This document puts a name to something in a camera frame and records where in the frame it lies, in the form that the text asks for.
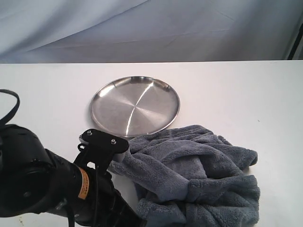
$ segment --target gray towel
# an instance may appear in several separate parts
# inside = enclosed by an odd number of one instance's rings
[[[258,222],[260,190],[243,170],[253,150],[232,146],[202,126],[164,130],[129,141],[110,170],[135,182],[137,214],[147,227],[249,227]]]

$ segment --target orange label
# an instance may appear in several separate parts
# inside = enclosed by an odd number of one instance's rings
[[[89,176],[83,169],[81,169],[80,167],[78,167],[78,168],[82,175],[82,186],[81,186],[78,197],[80,199],[85,200],[87,197],[87,194],[89,193]]]

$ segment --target metal plate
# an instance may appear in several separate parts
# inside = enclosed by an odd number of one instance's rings
[[[180,100],[167,83],[150,77],[127,77],[101,88],[90,104],[94,122],[122,137],[153,134],[177,117]]]

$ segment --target white tabletop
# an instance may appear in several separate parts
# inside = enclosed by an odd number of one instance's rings
[[[0,88],[21,98],[11,122],[73,161],[79,135],[93,127],[88,107],[95,92],[134,75],[164,80],[177,91],[181,108],[171,128],[200,124],[258,152],[250,169],[261,188],[257,226],[302,225],[303,61],[0,65]],[[0,103],[3,116],[15,99],[0,94]],[[135,207],[131,182],[116,176],[114,183]],[[0,226],[63,227],[67,220],[26,214],[1,218]]]

